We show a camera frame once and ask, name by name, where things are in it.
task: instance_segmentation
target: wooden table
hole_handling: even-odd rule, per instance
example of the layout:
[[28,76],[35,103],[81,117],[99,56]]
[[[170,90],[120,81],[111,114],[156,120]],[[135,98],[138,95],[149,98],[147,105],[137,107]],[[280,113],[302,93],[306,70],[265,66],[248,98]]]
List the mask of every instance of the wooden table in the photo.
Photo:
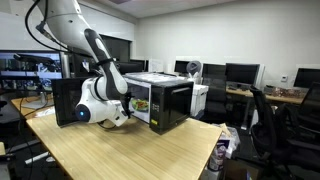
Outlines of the wooden table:
[[[237,90],[227,89],[226,91],[229,94],[253,97],[253,94],[249,90],[242,91],[241,89],[237,89]],[[278,96],[271,96],[271,95],[266,95],[266,98],[272,101],[279,101],[279,102],[292,103],[292,104],[301,104],[303,101],[303,98],[278,97]]]
[[50,107],[41,108],[37,111],[35,111],[34,109],[29,109],[29,108],[24,108],[24,107],[21,107],[21,109],[20,109],[20,102],[22,100],[22,104],[24,104],[24,103],[28,103],[28,101],[29,102],[36,101],[39,99],[40,99],[40,97],[27,97],[27,98],[12,99],[11,102],[18,109],[18,111],[20,111],[22,116],[24,116],[26,119],[31,119],[36,116],[37,112],[45,111],[46,109],[49,109]]
[[60,128],[55,115],[27,124],[73,179],[198,179],[221,134],[193,119],[163,135],[137,119],[112,130],[81,122]]
[[0,155],[5,155],[6,151],[4,149],[4,144],[3,142],[0,142]]

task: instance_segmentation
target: black monitor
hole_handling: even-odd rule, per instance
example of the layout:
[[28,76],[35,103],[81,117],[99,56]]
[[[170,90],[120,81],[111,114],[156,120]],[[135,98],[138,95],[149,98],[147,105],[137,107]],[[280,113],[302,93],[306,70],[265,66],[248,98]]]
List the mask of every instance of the black monitor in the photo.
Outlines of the black monitor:
[[81,87],[86,77],[52,81],[57,124],[66,126],[78,122],[75,108],[81,99]]
[[259,72],[259,64],[226,64],[226,77],[228,82],[237,85],[253,85]]
[[226,72],[225,65],[203,64],[202,77],[224,76]]
[[146,61],[145,60],[138,60],[138,59],[130,59],[131,63],[138,63],[143,67],[143,71],[146,69]]
[[7,90],[51,92],[51,79],[61,79],[57,51],[1,50],[1,85]]
[[310,88],[313,82],[320,82],[320,69],[299,68],[293,86]]
[[132,63],[132,62],[120,62],[116,61],[115,64],[119,69],[120,74],[124,75],[126,73],[134,73],[134,72],[142,72],[143,66],[140,63]]
[[188,65],[189,61],[179,61],[176,60],[176,64],[174,66],[174,72],[178,72],[178,73],[188,73],[187,72],[187,65]]
[[[69,62],[70,62],[70,72],[73,74],[72,77],[92,77],[97,76],[96,71],[99,71],[99,67],[96,65],[93,57],[89,57],[90,55],[78,48],[68,47],[73,52],[69,54]],[[83,67],[83,63],[88,63],[89,72]]]

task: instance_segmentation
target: robotic arm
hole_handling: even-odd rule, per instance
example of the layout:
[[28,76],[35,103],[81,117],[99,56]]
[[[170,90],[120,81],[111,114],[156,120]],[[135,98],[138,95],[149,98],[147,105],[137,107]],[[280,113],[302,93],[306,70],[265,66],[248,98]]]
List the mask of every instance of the robotic arm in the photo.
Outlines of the robotic arm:
[[102,76],[87,79],[76,106],[79,120],[94,123],[109,119],[120,126],[128,119],[126,105],[119,101],[128,86],[119,73],[100,35],[90,28],[76,0],[34,0],[53,35],[64,44],[91,54]]

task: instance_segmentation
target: black microwave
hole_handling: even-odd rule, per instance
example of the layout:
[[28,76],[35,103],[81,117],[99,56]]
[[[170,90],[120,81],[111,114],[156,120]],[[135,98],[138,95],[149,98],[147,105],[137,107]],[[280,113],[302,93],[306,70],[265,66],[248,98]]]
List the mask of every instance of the black microwave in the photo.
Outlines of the black microwave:
[[151,85],[149,127],[162,134],[190,117],[193,82],[185,80]]

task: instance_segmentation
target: office chair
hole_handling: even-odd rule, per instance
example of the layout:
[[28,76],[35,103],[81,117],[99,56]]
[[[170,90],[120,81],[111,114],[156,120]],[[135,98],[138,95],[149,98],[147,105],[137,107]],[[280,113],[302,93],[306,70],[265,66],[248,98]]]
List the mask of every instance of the office chair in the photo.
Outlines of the office chair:
[[302,142],[299,139],[288,135],[285,123],[280,123],[286,113],[284,106],[280,107],[276,113],[271,105],[266,101],[265,95],[257,88],[251,86],[254,101],[257,106],[259,121],[251,128],[253,146],[267,168],[266,174],[281,177],[276,173],[274,164],[283,165],[289,177],[294,177],[288,165],[297,165],[304,169],[320,172],[320,146]]
[[209,86],[205,115],[202,120],[209,123],[225,122],[227,119],[226,77],[210,76],[202,84]]
[[7,101],[0,101],[0,112],[1,112],[1,108],[3,108],[7,104],[8,104]]
[[313,83],[298,110],[302,130],[320,134],[320,83]]

